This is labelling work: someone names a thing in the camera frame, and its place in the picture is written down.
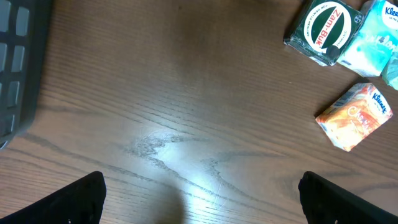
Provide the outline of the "small green wipes pack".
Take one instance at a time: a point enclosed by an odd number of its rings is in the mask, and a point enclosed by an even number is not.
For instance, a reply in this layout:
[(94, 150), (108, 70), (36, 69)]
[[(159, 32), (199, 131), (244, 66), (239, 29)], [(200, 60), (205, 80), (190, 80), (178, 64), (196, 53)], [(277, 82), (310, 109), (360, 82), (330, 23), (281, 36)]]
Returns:
[(378, 77), (397, 49), (397, 6), (387, 0), (367, 1), (364, 20), (338, 63), (362, 77)]

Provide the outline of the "orange tissue pack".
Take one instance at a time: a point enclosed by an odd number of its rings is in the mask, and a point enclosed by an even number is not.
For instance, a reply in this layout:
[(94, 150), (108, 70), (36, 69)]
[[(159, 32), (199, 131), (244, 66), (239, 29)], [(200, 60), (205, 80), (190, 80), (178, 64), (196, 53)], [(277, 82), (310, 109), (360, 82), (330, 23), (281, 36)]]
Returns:
[(350, 152), (393, 116), (391, 107), (372, 83), (357, 83), (316, 117), (334, 146)]

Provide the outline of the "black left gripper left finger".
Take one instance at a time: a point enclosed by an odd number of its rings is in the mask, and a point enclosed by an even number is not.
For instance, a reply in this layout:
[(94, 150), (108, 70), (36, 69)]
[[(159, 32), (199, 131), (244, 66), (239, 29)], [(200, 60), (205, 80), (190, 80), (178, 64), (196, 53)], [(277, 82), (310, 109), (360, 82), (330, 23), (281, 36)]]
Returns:
[(1, 223), (99, 223), (105, 198), (103, 173), (94, 171), (1, 218)]

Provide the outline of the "green wet wipes pack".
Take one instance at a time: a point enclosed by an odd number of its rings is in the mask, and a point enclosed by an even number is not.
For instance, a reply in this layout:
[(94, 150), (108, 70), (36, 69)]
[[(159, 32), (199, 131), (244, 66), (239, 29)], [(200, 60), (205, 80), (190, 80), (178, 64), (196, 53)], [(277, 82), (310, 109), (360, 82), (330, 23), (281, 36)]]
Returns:
[(384, 70), (382, 71), (382, 79), (386, 82), (387, 85), (393, 87), (395, 90), (398, 90), (397, 76), (398, 76), (398, 67), (397, 67), (397, 51), (393, 52), (391, 58), (386, 64)]

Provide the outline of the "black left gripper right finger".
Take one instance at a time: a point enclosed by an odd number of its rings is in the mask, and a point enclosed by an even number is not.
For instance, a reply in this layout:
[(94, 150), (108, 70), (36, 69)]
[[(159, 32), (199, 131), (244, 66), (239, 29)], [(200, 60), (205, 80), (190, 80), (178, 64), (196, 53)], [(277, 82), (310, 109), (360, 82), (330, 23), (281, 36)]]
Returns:
[(312, 171), (303, 174), (298, 189), (309, 223), (397, 223), (397, 216)]

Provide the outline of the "roll of tape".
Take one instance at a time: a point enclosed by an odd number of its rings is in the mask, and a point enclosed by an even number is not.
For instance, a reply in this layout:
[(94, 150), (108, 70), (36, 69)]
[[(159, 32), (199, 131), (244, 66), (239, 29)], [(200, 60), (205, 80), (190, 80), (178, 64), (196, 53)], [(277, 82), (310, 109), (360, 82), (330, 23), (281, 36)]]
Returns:
[(343, 1), (305, 1), (283, 42), (323, 67), (333, 66), (363, 20), (363, 13)]

